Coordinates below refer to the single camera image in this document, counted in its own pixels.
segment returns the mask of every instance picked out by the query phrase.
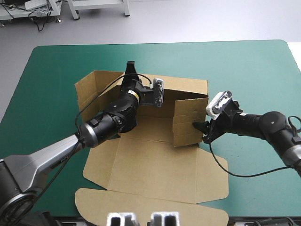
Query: electrical cable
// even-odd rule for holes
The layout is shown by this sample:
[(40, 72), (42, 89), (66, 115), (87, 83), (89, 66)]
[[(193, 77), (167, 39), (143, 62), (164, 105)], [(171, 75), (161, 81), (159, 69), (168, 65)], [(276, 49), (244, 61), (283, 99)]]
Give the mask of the electrical cable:
[(20, 10), (23, 10), (23, 11), (27, 11), (27, 10), (24, 9), (24, 8), (20, 8), (20, 7), (17, 7), (17, 6), (9, 6), (9, 5), (7, 5), (7, 4), (5, 4), (5, 3), (1, 3), (1, 2), (0, 2), (0, 5), (6, 6), (6, 7), (8, 7), (8, 8), (17, 8), (17, 9), (20, 9)]
[(78, 131), (79, 134), (81, 134), (80, 132), (80, 129), (79, 129), (79, 125), (78, 125), (78, 119), (79, 119), (79, 116), (84, 112), (84, 110), (86, 110), (98, 97), (100, 97), (100, 95), (102, 93), (104, 93), (111, 85), (113, 85), (115, 82), (117, 82), (118, 80), (124, 78), (125, 76), (127, 75), (138, 75), (138, 76), (142, 76), (144, 78), (146, 78), (150, 84), (152, 83), (151, 80), (143, 75), (143, 74), (138, 74), (138, 73), (129, 73), (129, 74), (125, 74), (125, 75), (122, 75), (122, 76), (119, 76), (117, 79), (115, 79), (113, 82), (111, 82), (106, 88), (104, 88), (97, 96), (95, 96), (80, 112), (77, 113), (76, 117), (75, 117), (75, 126), (76, 126), (76, 129)]
[(37, 21), (33, 21), (34, 24), (37, 26), (39, 32), (41, 32), (41, 31), (44, 30), (44, 26), (45, 26), (46, 23), (48, 23), (48, 17), (50, 16), (51, 12), (52, 12), (52, 8), (50, 10), (48, 9), (48, 12), (47, 12), (47, 15), (46, 15), (46, 19), (45, 19), (45, 21), (44, 21), (43, 26), (42, 26), (41, 29), (40, 29)]
[(296, 119), (298, 119), (300, 123), (301, 123), (301, 119), (300, 119), (299, 117), (297, 117), (297, 116), (294, 116), (294, 115), (287, 118), (288, 123), (290, 124), (290, 126), (292, 127), (292, 129), (293, 129), (293, 131), (294, 131), (294, 137), (295, 137), (295, 136), (298, 136), (298, 133), (301, 132), (301, 129), (297, 129), (297, 128), (293, 125), (293, 123), (292, 123), (292, 121), (291, 121), (291, 118), (296, 118)]
[(266, 172), (262, 172), (262, 173), (257, 173), (257, 174), (252, 174), (252, 175), (239, 175), (239, 174), (235, 174), (235, 173), (231, 173), (230, 171), (226, 170), (222, 165), (221, 163), (217, 160), (215, 154), (213, 153), (213, 150), (212, 150), (212, 147), (211, 147), (211, 144), (209, 144), (209, 147), (210, 147), (210, 152), (214, 158), (214, 160), (216, 161), (216, 163), (219, 165), (219, 167), (225, 171), (226, 173), (234, 176), (234, 177), (238, 177), (238, 178), (253, 178), (253, 177), (257, 177), (257, 176), (262, 176), (262, 175), (265, 175), (265, 174), (268, 174), (268, 173), (272, 173), (272, 172), (275, 172), (275, 171), (279, 171), (279, 170), (285, 170), (285, 169), (293, 169), (292, 167), (290, 166), (285, 166), (285, 167), (280, 167), (280, 168), (276, 168), (276, 169), (272, 169), (272, 170), (269, 170), (269, 171), (266, 171)]

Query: box flap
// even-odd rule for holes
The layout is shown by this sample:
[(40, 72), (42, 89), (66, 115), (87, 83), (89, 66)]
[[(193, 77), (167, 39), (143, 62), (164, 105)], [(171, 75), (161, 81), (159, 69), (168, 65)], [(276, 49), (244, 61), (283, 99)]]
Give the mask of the box flap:
[(83, 175), (111, 191), (162, 200), (199, 203), (228, 196), (228, 175), (195, 146), (127, 137), (106, 141), (91, 149)]
[(110, 212), (134, 212), (142, 226), (155, 211), (179, 212), (182, 226), (226, 226), (229, 219), (225, 211), (205, 206), (86, 188), (76, 192), (75, 204), (85, 220), (100, 226), (106, 225)]
[(202, 141), (202, 132), (196, 130), (194, 121), (205, 121), (208, 98), (176, 100), (174, 105), (174, 146), (184, 146)]

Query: power strip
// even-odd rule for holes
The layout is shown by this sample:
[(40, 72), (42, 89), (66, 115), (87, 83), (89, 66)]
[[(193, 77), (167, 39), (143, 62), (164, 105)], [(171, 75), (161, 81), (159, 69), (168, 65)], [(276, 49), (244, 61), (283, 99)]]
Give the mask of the power strip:
[(27, 11), (47, 5), (47, 0), (30, 0), (25, 2)]

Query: cardboard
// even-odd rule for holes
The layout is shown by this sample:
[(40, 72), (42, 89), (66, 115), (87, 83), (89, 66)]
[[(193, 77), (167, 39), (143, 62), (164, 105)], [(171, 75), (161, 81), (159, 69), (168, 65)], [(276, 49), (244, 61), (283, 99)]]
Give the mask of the cardboard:
[[(76, 83), (79, 108), (82, 109), (122, 74), (94, 71)], [(120, 134), (120, 138), (91, 149), (83, 175), (109, 191), (78, 190), (76, 204), (79, 212), (86, 220), (102, 224), (110, 212), (107, 212), (109, 207), (114, 212), (127, 208), (133, 210), (126, 211), (134, 212), (137, 203), (132, 199), (135, 199), (149, 203), (149, 207), (137, 208), (137, 216), (143, 219), (149, 219), (151, 212), (163, 211), (158, 210), (160, 206), (168, 207), (164, 211), (169, 211), (169, 207), (175, 205), (180, 216), (191, 225), (201, 225), (195, 224), (199, 221), (199, 212), (208, 218), (221, 217), (220, 224), (209, 223), (209, 226), (226, 225), (223, 211), (214, 210), (208, 214), (211, 208), (195, 205), (228, 196), (228, 175), (219, 168), (210, 153), (195, 145), (201, 142), (202, 133), (193, 128), (192, 122), (205, 120), (207, 81), (147, 76), (151, 80), (154, 77), (164, 80), (163, 106), (139, 107), (136, 116), (138, 126)], [(121, 82), (116, 82), (83, 113), (84, 121), (93, 118), (109, 102), (118, 98)], [(224, 159), (218, 159), (227, 167)], [(120, 204), (115, 195), (126, 202)], [(102, 201), (89, 201), (91, 196)], [(108, 205), (110, 199), (116, 200)], [(91, 215), (89, 211), (92, 209), (105, 209), (102, 211), (106, 213), (104, 216)]]
[(228, 215), (223, 210), (205, 206), (149, 199), (139, 195), (81, 188), (75, 203), (84, 219), (105, 226), (110, 212), (134, 212), (141, 226), (146, 226), (154, 211), (178, 211), (182, 226), (226, 226)]

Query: table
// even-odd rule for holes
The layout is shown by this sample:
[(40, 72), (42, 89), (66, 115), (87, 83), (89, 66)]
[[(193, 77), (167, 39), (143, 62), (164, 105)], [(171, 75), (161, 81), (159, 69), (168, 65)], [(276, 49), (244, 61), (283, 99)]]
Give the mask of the table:
[[(33, 50), (0, 124), (1, 157), (29, 154), (73, 133), (78, 112), (74, 83), (92, 70), (124, 71), (128, 60), (136, 61), (140, 73), (207, 79), (210, 98), (231, 90), (247, 113), (301, 113), (301, 73), (281, 40), (40, 46)], [(227, 134), (213, 148), (235, 173), (283, 166), (272, 147), (259, 139)], [(35, 210), (78, 215), (75, 191), (101, 189), (82, 176), (87, 155), (85, 149), (70, 160)], [(292, 169), (258, 178), (230, 176), (229, 189), (228, 198), (203, 205), (230, 216), (300, 215), (301, 180)]]

